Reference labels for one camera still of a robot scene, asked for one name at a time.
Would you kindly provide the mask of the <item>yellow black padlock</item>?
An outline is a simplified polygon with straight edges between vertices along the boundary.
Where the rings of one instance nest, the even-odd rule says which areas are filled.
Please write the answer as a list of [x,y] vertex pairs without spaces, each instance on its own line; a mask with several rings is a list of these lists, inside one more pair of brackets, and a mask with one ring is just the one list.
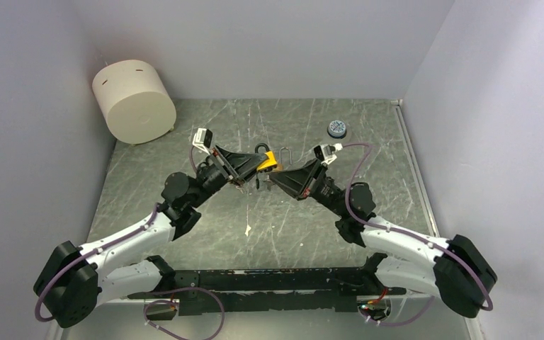
[[263,154],[266,156],[266,160],[264,160],[256,168],[256,174],[255,174],[256,190],[260,189],[259,174],[263,172],[270,172],[278,166],[278,162],[276,161],[276,157],[273,151],[266,143],[258,143],[255,146],[254,151],[256,153],[259,153],[260,149],[263,149]]

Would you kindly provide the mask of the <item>silver key pair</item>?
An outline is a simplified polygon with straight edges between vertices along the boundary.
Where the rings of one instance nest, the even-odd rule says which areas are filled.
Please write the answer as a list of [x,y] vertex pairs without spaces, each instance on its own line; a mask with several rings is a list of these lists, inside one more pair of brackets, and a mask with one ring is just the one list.
[[265,189],[267,191],[271,190],[273,183],[270,180],[270,176],[268,172],[264,172],[264,171],[259,172],[258,180],[259,180],[257,184],[258,189]]

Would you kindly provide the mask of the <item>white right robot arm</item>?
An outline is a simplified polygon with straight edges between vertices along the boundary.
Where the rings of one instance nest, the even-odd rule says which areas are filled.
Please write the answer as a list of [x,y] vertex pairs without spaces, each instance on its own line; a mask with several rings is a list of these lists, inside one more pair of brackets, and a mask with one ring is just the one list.
[[497,274],[469,238],[432,237],[387,221],[375,213],[367,183],[340,188],[317,159],[299,169],[273,171],[269,179],[292,198],[312,198],[339,216],[335,226],[346,242],[379,251],[361,275],[368,293],[385,287],[426,293],[467,318],[492,309],[489,292]]

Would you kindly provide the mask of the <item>small brass padlock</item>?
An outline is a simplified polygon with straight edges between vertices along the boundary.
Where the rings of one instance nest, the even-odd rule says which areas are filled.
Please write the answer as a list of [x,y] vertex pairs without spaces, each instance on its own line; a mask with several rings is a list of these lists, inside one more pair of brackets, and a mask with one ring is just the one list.
[[278,168],[277,170],[282,171],[289,169],[293,164],[292,151],[289,147],[281,147],[278,150]]

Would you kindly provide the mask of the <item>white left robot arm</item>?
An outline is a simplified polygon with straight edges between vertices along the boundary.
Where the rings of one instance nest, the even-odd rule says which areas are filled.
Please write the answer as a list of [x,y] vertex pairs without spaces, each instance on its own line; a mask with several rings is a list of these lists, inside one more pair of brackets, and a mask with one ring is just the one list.
[[243,186],[276,166],[273,152],[230,152],[219,146],[195,144],[206,152],[194,174],[174,172],[164,180],[163,199],[151,212],[125,229],[79,246],[57,245],[43,266],[33,292],[38,300],[34,317],[68,328],[96,307],[124,295],[147,292],[158,298],[171,294],[175,271],[160,256],[132,263],[134,256],[172,242],[190,232],[201,218],[206,200],[227,184]]

